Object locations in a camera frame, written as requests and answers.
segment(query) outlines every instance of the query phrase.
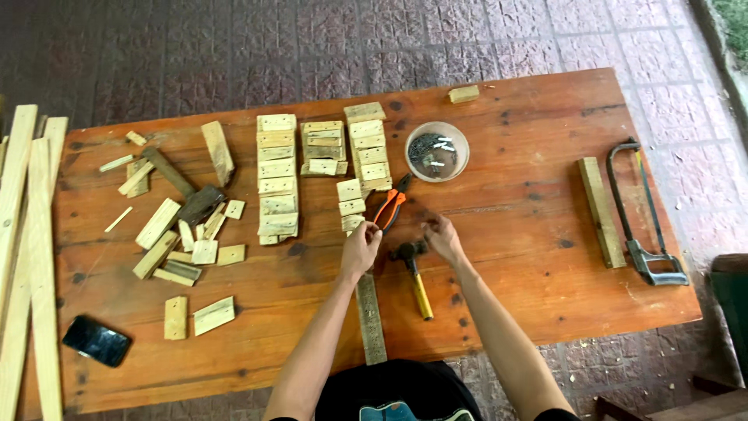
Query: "grass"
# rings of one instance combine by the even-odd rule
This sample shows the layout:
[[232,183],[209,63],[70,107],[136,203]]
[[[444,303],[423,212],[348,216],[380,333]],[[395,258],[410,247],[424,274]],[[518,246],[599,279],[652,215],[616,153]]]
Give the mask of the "grass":
[[727,46],[738,58],[738,66],[748,73],[748,0],[713,0],[727,26]]

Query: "smartphone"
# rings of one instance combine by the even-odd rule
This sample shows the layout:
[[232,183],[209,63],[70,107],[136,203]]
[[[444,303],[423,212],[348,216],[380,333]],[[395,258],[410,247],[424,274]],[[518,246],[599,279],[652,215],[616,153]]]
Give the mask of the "smartphone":
[[110,367],[118,367],[132,340],[104,327],[98,321],[79,315],[67,328],[62,343],[84,357],[93,358]]

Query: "orange pliers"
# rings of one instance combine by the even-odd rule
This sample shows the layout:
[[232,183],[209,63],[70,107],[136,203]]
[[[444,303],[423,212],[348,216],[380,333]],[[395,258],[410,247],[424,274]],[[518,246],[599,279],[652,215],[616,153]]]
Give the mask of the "orange pliers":
[[411,184],[412,177],[413,175],[411,173],[408,173],[405,175],[405,177],[401,178],[400,182],[397,184],[397,187],[387,192],[387,200],[382,202],[381,205],[379,205],[379,209],[376,210],[376,216],[374,216],[374,223],[377,222],[377,219],[379,219],[381,212],[384,210],[385,207],[387,207],[387,204],[389,204],[392,201],[392,199],[395,199],[395,208],[392,210],[390,219],[387,220],[387,223],[385,223],[384,226],[380,225],[382,234],[387,234],[387,231],[390,231],[390,227],[392,226],[393,222],[395,222],[395,219],[397,219],[397,214],[400,213],[400,205],[405,203],[405,191],[408,189],[408,186]]

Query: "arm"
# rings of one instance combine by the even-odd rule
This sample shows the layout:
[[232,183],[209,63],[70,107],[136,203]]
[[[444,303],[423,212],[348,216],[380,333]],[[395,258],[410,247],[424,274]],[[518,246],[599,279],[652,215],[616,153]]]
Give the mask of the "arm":
[[358,279],[374,264],[382,233],[373,222],[362,222],[343,246],[340,274],[275,381],[263,419],[312,418],[330,375],[340,329]]
[[424,228],[429,244],[457,273],[480,340],[520,420],[533,421],[552,408],[573,413],[542,355],[470,264],[452,223],[439,216]]

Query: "wooden table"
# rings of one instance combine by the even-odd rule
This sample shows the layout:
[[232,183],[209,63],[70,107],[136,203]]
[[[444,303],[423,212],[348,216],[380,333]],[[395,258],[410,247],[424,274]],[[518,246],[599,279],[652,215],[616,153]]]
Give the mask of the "wooden table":
[[[636,136],[613,71],[484,82],[480,88],[478,100],[459,105],[447,100],[448,88],[432,88],[71,132],[54,203],[60,332],[85,313],[134,342],[118,369],[61,347],[65,406],[103,411],[272,384],[337,275],[346,236],[335,184],[344,179],[301,178],[299,237],[259,246],[254,137],[255,117],[261,114],[294,113],[300,123],[344,120],[344,106],[379,101],[387,113],[384,128],[395,180],[408,171],[404,144],[415,127],[446,121],[462,130],[470,142],[467,168],[446,183],[414,179],[410,200],[382,250],[414,239],[425,209],[447,215],[476,269],[537,344],[701,318],[693,288],[651,287],[631,264],[614,270],[603,265],[577,160],[597,157],[604,173],[606,153]],[[117,192],[125,168],[102,174],[98,167],[139,154],[141,148],[124,142],[125,133],[135,130],[154,135],[150,144],[196,187],[216,183],[200,131],[201,124],[214,120],[223,124],[238,167],[226,193],[247,202],[243,218],[229,219],[218,239],[222,246],[248,244],[247,260],[208,267],[193,288],[137,279],[132,268],[144,253],[135,236],[166,197],[182,203],[184,198],[153,173],[148,194],[126,199]],[[656,237],[634,155],[620,153],[616,171],[634,235],[654,251]],[[371,195],[369,209],[383,196]],[[678,255],[656,192],[654,200],[668,248]],[[134,211],[105,234],[130,205]],[[381,258],[375,265],[389,358],[438,360],[478,351],[481,343],[451,269],[433,253],[418,264],[435,314],[430,322],[420,317],[402,262]],[[164,301],[179,294],[189,296],[190,313],[233,295],[236,320],[199,337],[165,341]],[[352,299],[334,370],[362,363]],[[25,416],[39,417],[34,365],[28,367]]]

